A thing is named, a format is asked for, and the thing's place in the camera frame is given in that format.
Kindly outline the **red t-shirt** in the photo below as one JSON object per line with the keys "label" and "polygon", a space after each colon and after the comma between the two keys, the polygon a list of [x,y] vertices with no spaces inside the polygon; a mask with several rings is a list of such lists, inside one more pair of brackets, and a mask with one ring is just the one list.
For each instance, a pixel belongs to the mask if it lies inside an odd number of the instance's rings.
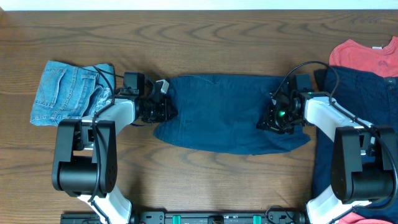
{"label": "red t-shirt", "polygon": [[383,78],[397,77],[397,37],[393,36],[384,47],[371,48],[347,40],[332,50],[329,64],[372,72]]}

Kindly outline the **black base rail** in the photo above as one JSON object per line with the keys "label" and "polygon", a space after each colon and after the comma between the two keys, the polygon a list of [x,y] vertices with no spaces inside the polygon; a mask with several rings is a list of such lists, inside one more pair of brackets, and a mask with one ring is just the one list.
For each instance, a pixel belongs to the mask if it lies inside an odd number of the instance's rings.
{"label": "black base rail", "polygon": [[270,208],[260,213],[171,213],[151,211],[134,213],[131,223],[140,224],[306,224],[303,212]]}

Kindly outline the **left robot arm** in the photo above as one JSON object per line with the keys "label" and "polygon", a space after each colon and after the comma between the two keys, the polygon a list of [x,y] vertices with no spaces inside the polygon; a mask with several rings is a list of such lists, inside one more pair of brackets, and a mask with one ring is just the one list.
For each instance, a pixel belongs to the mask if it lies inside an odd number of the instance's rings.
{"label": "left robot arm", "polygon": [[132,202],[116,185],[116,136],[137,119],[162,123],[177,113],[168,99],[116,98],[93,115],[62,120],[53,159],[54,189],[89,205],[98,223],[139,223]]}

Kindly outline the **dark navy blue shorts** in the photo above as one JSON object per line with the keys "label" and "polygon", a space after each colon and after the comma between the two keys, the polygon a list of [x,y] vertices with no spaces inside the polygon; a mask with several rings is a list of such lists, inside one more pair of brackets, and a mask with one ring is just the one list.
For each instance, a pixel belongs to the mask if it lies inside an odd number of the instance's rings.
{"label": "dark navy blue shorts", "polygon": [[168,144],[219,153],[262,155],[290,152],[310,141],[297,126],[293,134],[263,131],[256,124],[282,77],[193,74],[168,80],[178,115],[160,123],[154,136]]}

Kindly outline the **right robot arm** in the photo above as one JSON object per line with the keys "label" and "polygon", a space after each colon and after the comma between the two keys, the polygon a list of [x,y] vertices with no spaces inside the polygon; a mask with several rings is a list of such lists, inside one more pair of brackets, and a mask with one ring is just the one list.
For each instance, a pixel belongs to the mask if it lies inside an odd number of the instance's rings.
{"label": "right robot arm", "polygon": [[357,209],[382,210],[397,198],[397,146],[394,130],[364,121],[326,92],[271,94],[257,128],[293,134],[294,127],[316,126],[333,142],[330,185],[286,223],[336,223]]}

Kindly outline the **folded light blue denim shorts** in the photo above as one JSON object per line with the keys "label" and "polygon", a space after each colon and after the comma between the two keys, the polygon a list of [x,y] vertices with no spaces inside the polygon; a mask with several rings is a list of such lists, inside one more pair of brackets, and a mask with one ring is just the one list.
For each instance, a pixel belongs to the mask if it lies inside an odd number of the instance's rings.
{"label": "folded light blue denim shorts", "polygon": [[115,88],[114,67],[108,63],[77,67],[48,61],[42,73],[30,123],[58,126],[63,119],[80,119],[101,109]]}

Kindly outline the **dark navy garment pile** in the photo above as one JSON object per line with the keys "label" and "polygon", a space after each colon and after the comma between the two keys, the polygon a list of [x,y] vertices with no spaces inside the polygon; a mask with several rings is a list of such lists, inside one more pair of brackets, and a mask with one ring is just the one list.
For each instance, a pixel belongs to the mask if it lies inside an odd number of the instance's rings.
{"label": "dark navy garment pile", "polygon": [[[388,125],[397,131],[397,78],[383,78],[371,72],[345,67],[314,72],[318,89],[331,93],[338,74],[340,82],[334,99],[359,118],[375,125]],[[312,195],[317,197],[330,185],[333,143],[317,129],[317,148]]]}

